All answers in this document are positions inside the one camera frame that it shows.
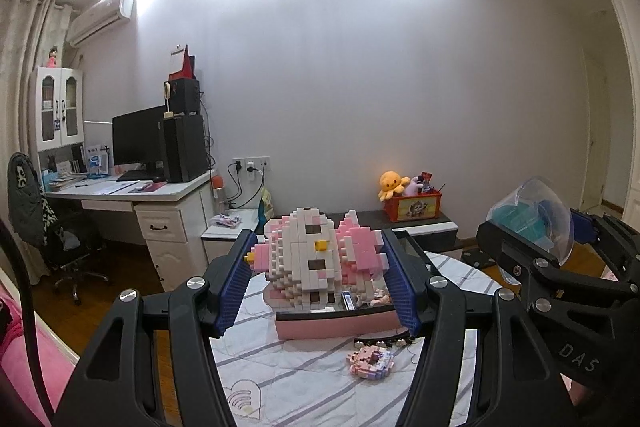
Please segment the pink black storage box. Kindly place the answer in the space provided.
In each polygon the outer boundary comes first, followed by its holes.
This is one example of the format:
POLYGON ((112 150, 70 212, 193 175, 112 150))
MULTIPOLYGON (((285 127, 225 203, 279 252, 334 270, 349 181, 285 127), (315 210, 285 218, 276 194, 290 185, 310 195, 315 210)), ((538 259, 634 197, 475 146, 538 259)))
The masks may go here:
MULTIPOLYGON (((375 294, 387 293, 390 288, 383 277, 375 283, 375 294)), ((394 300, 388 306, 356 306, 347 311, 343 306, 327 307, 311 312, 285 312, 273 309, 276 329, 281 339, 320 339, 372 334, 400 329, 394 300)))

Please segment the white door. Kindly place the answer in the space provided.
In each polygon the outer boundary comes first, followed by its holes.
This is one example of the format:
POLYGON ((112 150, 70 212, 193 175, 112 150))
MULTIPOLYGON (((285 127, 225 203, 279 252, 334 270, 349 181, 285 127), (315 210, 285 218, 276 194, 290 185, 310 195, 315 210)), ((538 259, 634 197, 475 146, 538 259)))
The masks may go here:
POLYGON ((608 76, 590 55, 585 55, 588 84, 588 150, 580 209, 598 207, 603 198, 610 158, 611 116, 608 76))

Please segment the red toy box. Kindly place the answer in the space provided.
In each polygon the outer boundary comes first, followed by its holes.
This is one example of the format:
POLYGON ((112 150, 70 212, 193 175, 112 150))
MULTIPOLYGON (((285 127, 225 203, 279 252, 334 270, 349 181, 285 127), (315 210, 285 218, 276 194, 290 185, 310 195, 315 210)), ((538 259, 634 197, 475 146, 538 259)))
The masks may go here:
POLYGON ((442 194, 431 192, 416 196, 393 197, 384 202, 386 216, 392 222, 438 218, 442 194))

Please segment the clear dome blue base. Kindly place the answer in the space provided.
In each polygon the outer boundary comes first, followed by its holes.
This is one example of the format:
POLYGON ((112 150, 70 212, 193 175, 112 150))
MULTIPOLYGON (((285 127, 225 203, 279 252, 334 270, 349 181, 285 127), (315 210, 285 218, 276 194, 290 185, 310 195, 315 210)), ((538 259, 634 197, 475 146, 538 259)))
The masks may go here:
POLYGON ((555 193, 550 182, 534 176, 493 205, 487 221, 494 221, 527 239, 559 265, 570 257, 574 244, 574 225, 570 208, 555 193))

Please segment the beige curtain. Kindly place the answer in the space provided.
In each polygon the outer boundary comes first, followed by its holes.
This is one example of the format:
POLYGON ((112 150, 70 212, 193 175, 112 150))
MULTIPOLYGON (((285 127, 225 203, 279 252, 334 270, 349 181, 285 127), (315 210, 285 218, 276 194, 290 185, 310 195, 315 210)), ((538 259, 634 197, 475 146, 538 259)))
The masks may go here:
POLYGON ((8 215, 6 168, 28 150, 28 80, 62 52, 73 7, 55 0, 1 0, 1 216, 8 215))

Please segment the white air conditioner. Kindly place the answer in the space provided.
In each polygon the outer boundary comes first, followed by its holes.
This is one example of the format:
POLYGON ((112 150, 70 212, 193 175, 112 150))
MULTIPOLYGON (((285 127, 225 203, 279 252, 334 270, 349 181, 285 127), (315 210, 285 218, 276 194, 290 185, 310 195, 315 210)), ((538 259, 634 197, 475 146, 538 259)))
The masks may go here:
POLYGON ((102 0, 82 12, 67 31, 67 42, 78 48, 101 31, 130 20, 134 0, 102 0))

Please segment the orange octopus plush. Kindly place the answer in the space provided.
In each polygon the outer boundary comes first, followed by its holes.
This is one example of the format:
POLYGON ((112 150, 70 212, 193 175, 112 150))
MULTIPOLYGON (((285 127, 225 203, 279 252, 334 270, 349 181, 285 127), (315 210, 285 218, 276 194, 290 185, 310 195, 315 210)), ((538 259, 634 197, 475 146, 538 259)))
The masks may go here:
POLYGON ((405 193, 406 187, 410 184, 411 179, 408 176, 401 176, 398 172, 390 170, 382 174, 378 180, 380 191, 378 191, 378 200, 386 202, 395 196, 401 196, 405 193))

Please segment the black flower hair band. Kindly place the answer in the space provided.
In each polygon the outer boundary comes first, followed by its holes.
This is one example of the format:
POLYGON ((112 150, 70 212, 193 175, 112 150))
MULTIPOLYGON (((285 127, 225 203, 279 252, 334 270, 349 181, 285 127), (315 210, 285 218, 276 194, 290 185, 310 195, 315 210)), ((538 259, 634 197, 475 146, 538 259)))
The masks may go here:
POLYGON ((393 331, 357 336, 352 342, 352 345, 356 350, 369 346, 394 349, 410 346, 414 340, 416 340, 416 338, 410 334, 408 329, 394 329, 393 331))

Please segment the white pink block rabbit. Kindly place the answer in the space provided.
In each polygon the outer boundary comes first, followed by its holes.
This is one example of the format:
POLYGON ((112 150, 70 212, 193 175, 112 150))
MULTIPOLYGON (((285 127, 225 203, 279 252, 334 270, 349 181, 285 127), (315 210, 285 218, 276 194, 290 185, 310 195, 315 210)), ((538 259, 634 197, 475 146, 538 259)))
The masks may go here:
POLYGON ((356 211, 334 222, 317 208, 299 208, 264 225, 264 240, 244 256, 264 274, 268 306, 311 312, 375 299, 375 283, 388 270, 382 233, 359 222, 356 211))

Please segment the orange cap bottle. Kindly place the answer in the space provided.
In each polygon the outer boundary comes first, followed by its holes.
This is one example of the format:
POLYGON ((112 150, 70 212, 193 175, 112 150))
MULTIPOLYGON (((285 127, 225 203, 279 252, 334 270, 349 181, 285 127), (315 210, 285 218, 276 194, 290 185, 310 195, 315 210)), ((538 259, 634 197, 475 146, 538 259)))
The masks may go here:
POLYGON ((227 212, 227 197, 226 191, 224 191, 224 179, 220 174, 215 174, 212 178, 212 190, 214 200, 214 211, 216 215, 218 213, 227 212))

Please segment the blue gold long box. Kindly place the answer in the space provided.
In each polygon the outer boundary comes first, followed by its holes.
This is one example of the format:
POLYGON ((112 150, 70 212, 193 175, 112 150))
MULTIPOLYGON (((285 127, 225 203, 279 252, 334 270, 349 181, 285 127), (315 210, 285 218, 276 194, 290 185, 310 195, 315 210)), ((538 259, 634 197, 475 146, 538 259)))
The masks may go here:
POLYGON ((356 305, 354 299, 352 299, 352 294, 349 291, 343 291, 341 293, 342 300, 344 303, 344 307, 347 311, 355 311, 356 305))

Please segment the white desk with drawers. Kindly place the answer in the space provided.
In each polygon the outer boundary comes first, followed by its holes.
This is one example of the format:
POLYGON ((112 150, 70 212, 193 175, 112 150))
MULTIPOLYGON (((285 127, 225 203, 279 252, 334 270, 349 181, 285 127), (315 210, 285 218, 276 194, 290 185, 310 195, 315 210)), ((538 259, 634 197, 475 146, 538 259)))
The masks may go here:
POLYGON ((70 182, 47 196, 105 213, 103 235, 108 239, 144 242, 160 283, 172 291, 204 273, 208 265, 202 235, 214 210, 210 174, 186 183, 165 183, 152 192, 145 192, 144 186, 143 181, 118 181, 112 176, 70 182))

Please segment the red paper bag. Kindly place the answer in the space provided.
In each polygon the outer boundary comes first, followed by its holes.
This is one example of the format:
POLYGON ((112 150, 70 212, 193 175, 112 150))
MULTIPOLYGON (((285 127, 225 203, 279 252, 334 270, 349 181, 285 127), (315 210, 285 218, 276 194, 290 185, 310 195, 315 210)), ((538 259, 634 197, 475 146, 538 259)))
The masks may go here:
POLYGON ((194 79, 194 66, 189 48, 178 44, 169 57, 168 80, 194 79))

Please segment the pink purple block figure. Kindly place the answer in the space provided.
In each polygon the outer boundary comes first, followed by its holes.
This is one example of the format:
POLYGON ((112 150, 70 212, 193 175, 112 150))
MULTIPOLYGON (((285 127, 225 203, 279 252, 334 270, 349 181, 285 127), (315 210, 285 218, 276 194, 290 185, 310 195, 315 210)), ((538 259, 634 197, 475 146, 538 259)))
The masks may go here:
POLYGON ((390 349, 380 346, 363 346, 346 355, 349 373, 370 381, 379 381, 390 375, 394 356, 390 349))

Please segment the wall power socket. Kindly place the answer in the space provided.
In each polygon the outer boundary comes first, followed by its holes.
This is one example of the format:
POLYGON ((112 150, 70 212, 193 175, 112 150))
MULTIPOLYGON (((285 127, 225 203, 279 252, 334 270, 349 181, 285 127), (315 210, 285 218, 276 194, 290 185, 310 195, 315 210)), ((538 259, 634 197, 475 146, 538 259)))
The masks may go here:
POLYGON ((233 164, 240 164, 244 170, 253 168, 260 172, 267 172, 271 164, 269 156, 235 157, 232 162, 233 164))

